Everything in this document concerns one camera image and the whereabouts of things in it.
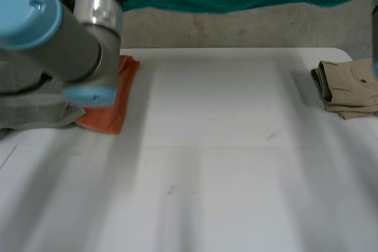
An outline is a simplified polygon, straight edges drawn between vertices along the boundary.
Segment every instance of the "light blue joint cap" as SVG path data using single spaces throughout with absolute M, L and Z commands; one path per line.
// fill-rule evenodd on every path
M 78 106 L 108 107 L 114 104 L 117 89 L 105 87 L 67 87 L 63 99 Z
M 48 41 L 62 19 L 59 0 L 2 0 L 0 48 L 23 50 Z

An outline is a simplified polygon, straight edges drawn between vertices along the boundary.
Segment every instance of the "orange cloth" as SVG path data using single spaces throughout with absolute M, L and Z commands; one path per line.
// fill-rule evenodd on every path
M 119 59 L 117 94 L 114 105 L 111 107 L 86 107 L 86 115 L 76 121 L 84 128 L 100 131 L 107 134 L 119 134 L 126 116 L 126 107 L 130 89 L 139 62 L 131 56 L 122 55 Z

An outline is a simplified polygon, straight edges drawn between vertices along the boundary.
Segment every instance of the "silver metal ring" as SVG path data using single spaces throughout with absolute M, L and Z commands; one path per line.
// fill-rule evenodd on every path
M 103 26 L 121 37 L 122 12 L 116 0 L 76 0 L 73 14 L 83 24 Z

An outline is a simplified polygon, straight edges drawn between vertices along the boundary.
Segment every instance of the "white table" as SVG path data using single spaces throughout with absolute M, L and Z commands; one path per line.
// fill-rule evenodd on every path
M 0 141 L 1 252 L 377 251 L 378 119 L 326 113 L 308 75 L 344 51 L 122 54 L 119 136 Z

